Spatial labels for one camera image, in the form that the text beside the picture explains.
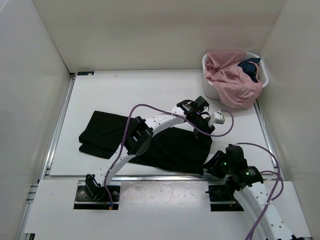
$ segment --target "white panel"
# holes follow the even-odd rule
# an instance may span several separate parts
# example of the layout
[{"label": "white panel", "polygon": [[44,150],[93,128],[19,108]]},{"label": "white panel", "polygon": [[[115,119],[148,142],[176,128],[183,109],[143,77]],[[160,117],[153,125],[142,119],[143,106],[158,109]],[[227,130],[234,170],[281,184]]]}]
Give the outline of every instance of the white panel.
[{"label": "white panel", "polygon": [[[251,228],[244,212],[210,211],[206,182],[122,182],[113,211],[73,209],[77,183],[40,181],[25,233],[35,240],[241,240]],[[268,191],[273,184],[266,182]],[[275,206],[296,236],[310,237],[293,183],[284,186]]]},{"label": "white panel", "polygon": [[261,50],[269,70],[262,113],[293,180],[315,239],[320,239],[320,1],[288,0]]},{"label": "white panel", "polygon": [[70,79],[31,0],[2,5],[0,73],[0,239],[9,240],[38,180]]},{"label": "white panel", "polygon": [[200,69],[206,51],[259,50],[285,0],[33,0],[66,66]]},{"label": "white panel", "polygon": [[[185,99],[195,100],[204,96],[202,70],[154,70],[154,71],[97,71],[92,76],[77,76],[55,151],[50,175],[85,176],[104,166],[106,160],[79,152],[79,135],[85,130],[95,110],[128,116],[137,104],[169,110]],[[207,99],[210,112],[227,109],[234,114],[234,128],[224,137],[214,137],[208,159],[217,150],[225,150],[228,144],[251,142],[266,147],[266,142],[255,109],[231,109],[220,101]],[[139,107],[133,115],[149,118],[158,112]],[[216,125],[214,134],[225,133],[231,118],[225,113],[225,124]],[[193,131],[187,124],[179,128]],[[268,153],[254,146],[243,146],[248,164],[259,170],[272,170]],[[173,172],[155,167],[128,163],[118,175],[168,175]]]}]

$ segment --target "navy blue cloth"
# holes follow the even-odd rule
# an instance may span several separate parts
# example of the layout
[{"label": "navy blue cloth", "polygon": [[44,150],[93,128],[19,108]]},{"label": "navy blue cloth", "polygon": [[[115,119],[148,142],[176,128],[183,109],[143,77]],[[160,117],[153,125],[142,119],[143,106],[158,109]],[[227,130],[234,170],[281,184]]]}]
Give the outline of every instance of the navy blue cloth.
[{"label": "navy blue cloth", "polygon": [[254,81],[255,83],[258,82],[258,80],[256,79],[256,74],[257,74],[257,68],[254,64],[250,63],[253,62],[255,64],[259,65],[260,62],[260,58],[249,58],[245,61],[242,61],[238,64],[238,67],[241,67],[243,72],[245,74],[248,74],[249,77],[251,78],[252,81]]}]

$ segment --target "cable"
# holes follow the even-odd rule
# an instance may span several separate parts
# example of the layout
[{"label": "cable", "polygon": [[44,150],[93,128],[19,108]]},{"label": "cable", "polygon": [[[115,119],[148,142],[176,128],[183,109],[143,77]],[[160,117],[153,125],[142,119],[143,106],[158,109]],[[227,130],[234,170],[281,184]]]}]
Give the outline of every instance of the cable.
[{"label": "cable", "polygon": [[[271,173],[271,174],[274,174],[274,175],[278,175],[278,173],[276,173],[274,171],[269,171],[269,170],[261,171],[260,173],[261,174]],[[280,181],[281,181],[281,189],[280,189],[279,193],[274,198],[271,199],[271,201],[276,200],[282,194],[282,192],[284,191],[284,188],[285,188],[284,179],[281,177]]]},{"label": "cable", "polygon": [[[267,209],[268,209],[268,206],[269,206],[268,203],[272,200],[272,196],[273,196],[273,194],[274,194],[274,192],[275,192],[275,190],[276,190],[276,188],[277,188],[277,185],[278,185],[278,183],[279,183],[279,181],[280,181],[280,179],[281,179],[281,169],[280,169],[279,161],[278,161],[278,159],[276,158],[276,156],[275,156],[272,152],[270,152],[268,149],[266,149],[265,147],[260,146],[260,145],[255,144],[255,143],[250,143],[250,142],[238,142],[238,143],[236,143],[235,145],[252,145],[252,146],[256,146],[256,147],[258,147],[258,148],[261,148],[261,149],[265,150],[266,152],[268,152],[268,153],[273,157],[273,159],[274,159],[274,161],[275,161],[275,163],[276,163],[276,166],[277,166],[277,168],[278,168],[278,173],[275,172],[275,174],[277,175],[277,178],[276,178],[275,183],[274,183],[274,185],[273,185],[273,188],[272,188],[272,190],[271,190],[271,192],[270,192],[270,194],[269,194],[269,197],[268,197],[267,200],[266,200],[266,204],[265,204],[262,212],[260,213],[260,216],[259,216],[258,219],[255,221],[255,223],[254,223],[254,225],[252,226],[251,230],[249,231],[249,233],[248,233],[247,236],[245,237],[245,240],[251,240],[252,237],[253,237],[253,234],[254,234],[254,231],[255,231],[256,227],[258,226],[258,224],[260,223],[261,219],[263,218],[264,214],[266,213],[266,211],[267,211]],[[281,191],[280,191],[280,193],[278,193],[278,195],[276,196],[276,198],[277,198],[278,196],[280,196],[280,194],[282,194],[282,191],[283,191],[283,188],[281,188]]]},{"label": "cable", "polygon": [[202,133],[202,134],[204,134],[204,135],[206,135],[206,136],[210,136],[210,137],[216,137],[216,138],[217,138],[217,137],[223,137],[223,136],[227,135],[228,133],[231,132],[231,130],[232,130],[232,128],[234,127],[234,124],[235,124],[235,118],[234,118],[234,116],[233,116],[233,114],[232,114],[231,112],[229,112],[228,110],[220,110],[221,112],[227,112],[227,113],[230,114],[230,116],[231,116],[231,121],[232,121],[232,122],[231,122],[231,126],[230,126],[229,130],[226,131],[225,133],[223,133],[223,134],[218,134],[218,135],[213,135],[213,134],[209,134],[209,133],[207,133],[207,132],[204,132],[204,131],[200,130],[200,129],[197,128],[192,122],[190,122],[190,121],[189,121],[188,119],[186,119],[185,117],[180,116],[179,114],[176,114],[176,113],[173,113],[173,112],[164,111],[164,110],[161,110],[161,109],[159,109],[159,108],[150,106],[150,105],[148,105],[148,104],[143,104],[143,103],[141,103],[141,104],[135,105],[135,106],[131,109],[131,111],[130,111],[130,113],[129,113],[129,116],[128,116],[128,118],[127,118],[126,124],[125,124],[124,134],[123,134],[123,137],[122,137],[122,142],[121,142],[121,147],[120,147],[119,154],[118,154],[118,156],[116,157],[116,159],[114,160],[114,162],[111,164],[110,168],[108,169],[108,171],[106,172],[105,177],[104,177],[104,187],[105,187],[105,190],[107,191],[107,193],[108,193],[108,195],[109,195],[109,197],[110,197],[109,209],[112,209],[112,208],[113,208],[113,200],[112,200],[112,195],[111,195],[111,193],[110,193],[110,191],[109,191],[109,189],[108,189],[108,187],[107,187],[107,177],[108,177],[108,175],[109,175],[109,173],[110,173],[110,170],[114,167],[114,165],[117,163],[117,161],[119,160],[119,158],[120,158],[120,156],[121,156],[121,153],[122,153],[122,151],[123,151],[123,149],[124,149],[124,145],[125,145],[127,133],[128,133],[128,128],[129,128],[129,123],[130,123],[131,116],[132,116],[134,110],[135,110],[136,108],[138,108],[138,107],[147,107],[147,108],[156,110],[156,111],[158,111],[158,112],[160,112],[160,113],[163,113],[163,114],[172,115],[172,116],[175,116],[175,117],[177,117],[177,118],[181,118],[181,119],[183,119],[185,122],[189,123],[192,127],[194,127],[199,133]]}]

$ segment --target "pink shirt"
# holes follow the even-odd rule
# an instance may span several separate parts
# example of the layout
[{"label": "pink shirt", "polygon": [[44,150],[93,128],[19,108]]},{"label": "pink shirt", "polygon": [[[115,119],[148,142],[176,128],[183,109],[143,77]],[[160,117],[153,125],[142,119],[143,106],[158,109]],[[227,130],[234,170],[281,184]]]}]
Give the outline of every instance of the pink shirt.
[{"label": "pink shirt", "polygon": [[263,87],[253,82],[237,66],[246,55],[243,50],[214,50],[206,53],[205,78],[212,82],[222,103],[231,108],[251,108]]}]

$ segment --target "laundry basket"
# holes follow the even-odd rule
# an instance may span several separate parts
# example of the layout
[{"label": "laundry basket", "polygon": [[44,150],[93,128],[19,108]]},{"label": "laundry basket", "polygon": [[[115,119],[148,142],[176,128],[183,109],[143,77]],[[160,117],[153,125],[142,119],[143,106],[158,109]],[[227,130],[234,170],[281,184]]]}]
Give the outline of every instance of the laundry basket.
[{"label": "laundry basket", "polygon": [[[243,58],[244,60],[250,59],[250,58],[260,58],[257,54],[250,52],[250,51],[246,51],[245,52],[245,56]],[[203,68],[203,74],[206,71],[206,60],[207,60],[207,54],[205,54],[202,58],[202,68]],[[269,78],[266,72],[266,68],[265,68],[265,63],[264,61],[261,59],[259,62],[259,80],[261,82],[263,82],[262,87],[264,88],[265,86],[268,85],[269,83]],[[211,81],[208,81],[206,79],[206,77],[203,75],[203,89],[204,89],[204,94],[210,98],[210,99],[214,99],[214,100],[219,100],[219,95],[214,87],[214,85],[212,84]]]}]

